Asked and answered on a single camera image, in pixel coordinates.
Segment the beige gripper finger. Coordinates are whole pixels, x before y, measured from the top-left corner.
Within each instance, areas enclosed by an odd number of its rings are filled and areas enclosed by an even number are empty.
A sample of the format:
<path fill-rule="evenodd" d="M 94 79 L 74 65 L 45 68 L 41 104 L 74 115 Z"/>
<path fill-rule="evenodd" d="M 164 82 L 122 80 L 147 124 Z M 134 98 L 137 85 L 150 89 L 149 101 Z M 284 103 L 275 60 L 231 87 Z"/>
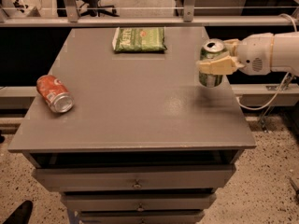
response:
<path fill-rule="evenodd" d="M 238 47 L 239 43 L 240 43 L 239 39 L 224 40 L 224 44 L 225 44 L 226 48 L 228 49 L 231 56 L 237 55 L 237 47 Z"/>
<path fill-rule="evenodd" d="M 196 63 L 199 71 L 207 75 L 231 75 L 244 67 L 236 57 L 226 56 L 218 60 L 204 60 Z"/>

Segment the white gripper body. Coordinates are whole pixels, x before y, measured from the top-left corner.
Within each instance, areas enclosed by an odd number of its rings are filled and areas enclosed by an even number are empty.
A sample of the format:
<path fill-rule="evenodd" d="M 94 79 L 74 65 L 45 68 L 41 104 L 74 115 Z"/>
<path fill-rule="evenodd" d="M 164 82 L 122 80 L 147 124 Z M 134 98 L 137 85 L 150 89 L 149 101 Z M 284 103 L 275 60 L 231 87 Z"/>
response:
<path fill-rule="evenodd" d="M 237 60 L 243 65 L 240 71 L 249 76 L 270 73 L 274 35 L 271 33 L 250 35 L 236 46 Z"/>

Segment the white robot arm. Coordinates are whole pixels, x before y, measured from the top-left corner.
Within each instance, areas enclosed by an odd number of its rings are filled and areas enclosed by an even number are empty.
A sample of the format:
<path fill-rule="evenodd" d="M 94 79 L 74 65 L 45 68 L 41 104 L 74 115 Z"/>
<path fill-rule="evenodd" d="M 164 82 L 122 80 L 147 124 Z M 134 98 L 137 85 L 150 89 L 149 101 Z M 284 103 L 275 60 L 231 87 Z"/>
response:
<path fill-rule="evenodd" d="M 250 35 L 243 40 L 209 39 L 203 49 L 215 55 L 197 62 L 199 71 L 207 75 L 231 75 L 240 70 L 249 76 L 270 72 L 299 76 L 298 32 Z"/>

